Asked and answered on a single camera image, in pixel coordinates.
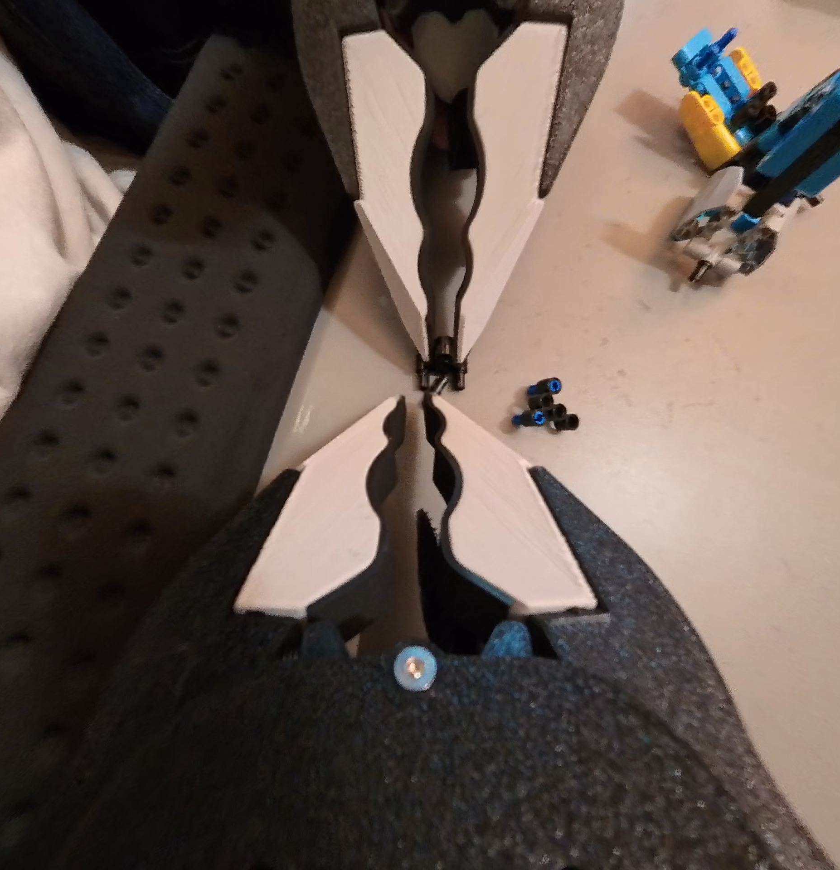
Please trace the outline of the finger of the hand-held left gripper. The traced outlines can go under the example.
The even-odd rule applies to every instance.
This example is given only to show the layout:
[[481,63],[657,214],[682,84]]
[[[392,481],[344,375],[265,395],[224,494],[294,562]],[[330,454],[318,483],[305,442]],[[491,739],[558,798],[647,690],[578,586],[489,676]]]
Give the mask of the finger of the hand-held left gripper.
[[469,269],[458,299],[458,350],[485,329],[544,207],[544,156],[568,26],[519,24],[481,64],[471,106],[480,169]]
[[405,329],[417,353],[428,355],[424,228],[414,200],[415,153],[427,131],[425,74],[385,30],[350,34],[341,51],[359,185],[354,207]]

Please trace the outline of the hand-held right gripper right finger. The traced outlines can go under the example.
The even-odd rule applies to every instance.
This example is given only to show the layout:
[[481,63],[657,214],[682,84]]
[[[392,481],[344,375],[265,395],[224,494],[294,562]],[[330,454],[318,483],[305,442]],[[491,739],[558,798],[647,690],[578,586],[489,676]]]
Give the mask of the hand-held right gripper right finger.
[[436,394],[424,397],[423,412],[445,504],[447,562],[513,613],[596,610],[597,596],[530,464]]

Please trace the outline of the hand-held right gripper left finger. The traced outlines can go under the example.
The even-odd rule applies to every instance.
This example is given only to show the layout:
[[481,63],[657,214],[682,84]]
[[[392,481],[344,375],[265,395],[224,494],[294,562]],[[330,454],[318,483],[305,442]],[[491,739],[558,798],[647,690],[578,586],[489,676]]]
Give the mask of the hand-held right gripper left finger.
[[359,616],[344,598],[374,580],[373,565],[386,544],[382,506],[395,487],[405,421],[405,398],[389,397],[299,467],[235,612]]

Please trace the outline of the black connector brick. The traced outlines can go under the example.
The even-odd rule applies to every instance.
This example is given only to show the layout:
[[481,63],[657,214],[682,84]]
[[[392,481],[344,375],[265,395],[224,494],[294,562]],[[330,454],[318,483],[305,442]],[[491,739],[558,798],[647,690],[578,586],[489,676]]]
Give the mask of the black connector brick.
[[446,386],[461,392],[466,386],[467,362],[457,359],[456,341],[451,336],[436,338],[429,360],[416,357],[418,388],[440,395]]

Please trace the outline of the grey desk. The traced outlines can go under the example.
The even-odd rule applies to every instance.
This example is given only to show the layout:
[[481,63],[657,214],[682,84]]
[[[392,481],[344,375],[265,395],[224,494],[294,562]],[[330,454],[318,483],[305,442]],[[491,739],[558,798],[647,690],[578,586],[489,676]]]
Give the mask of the grey desk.
[[[678,285],[666,258],[703,181],[670,58],[732,26],[777,105],[840,66],[840,2],[626,2],[467,389],[447,398],[665,582],[840,867],[840,180],[750,277]],[[554,376],[579,428],[512,426]]]

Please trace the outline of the black blue connector assembly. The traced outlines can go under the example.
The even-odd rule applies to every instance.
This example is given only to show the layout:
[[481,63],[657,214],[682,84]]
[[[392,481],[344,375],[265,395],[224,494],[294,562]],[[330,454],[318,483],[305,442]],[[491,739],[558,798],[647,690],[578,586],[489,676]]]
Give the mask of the black blue connector assembly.
[[580,426],[579,416],[569,411],[561,401],[563,382],[559,377],[546,377],[525,389],[526,406],[512,415],[516,428],[546,428],[556,432],[574,431]]

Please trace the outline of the blue yellow brick assembly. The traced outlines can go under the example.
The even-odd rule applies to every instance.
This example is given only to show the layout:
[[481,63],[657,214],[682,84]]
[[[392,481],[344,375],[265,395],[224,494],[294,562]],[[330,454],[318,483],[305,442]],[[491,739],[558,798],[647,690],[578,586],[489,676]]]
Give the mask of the blue yellow brick assembly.
[[778,111],[775,83],[746,49],[727,49],[737,34],[702,29],[671,59],[685,88],[678,115],[709,173],[669,235],[693,285],[754,273],[840,178],[840,68]]

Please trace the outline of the black studded mat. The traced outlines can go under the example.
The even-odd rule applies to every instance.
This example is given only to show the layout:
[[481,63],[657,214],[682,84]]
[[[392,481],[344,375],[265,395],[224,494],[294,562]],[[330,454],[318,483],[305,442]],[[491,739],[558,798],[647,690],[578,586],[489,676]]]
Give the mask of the black studded mat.
[[211,38],[0,422],[0,868],[251,499],[348,209],[295,51]]

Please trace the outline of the person's white shirt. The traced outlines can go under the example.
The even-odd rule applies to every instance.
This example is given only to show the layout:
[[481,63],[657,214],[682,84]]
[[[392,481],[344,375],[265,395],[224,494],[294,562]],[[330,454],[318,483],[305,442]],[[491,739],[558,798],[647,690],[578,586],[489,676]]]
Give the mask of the person's white shirt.
[[0,420],[139,163],[52,120],[0,36]]

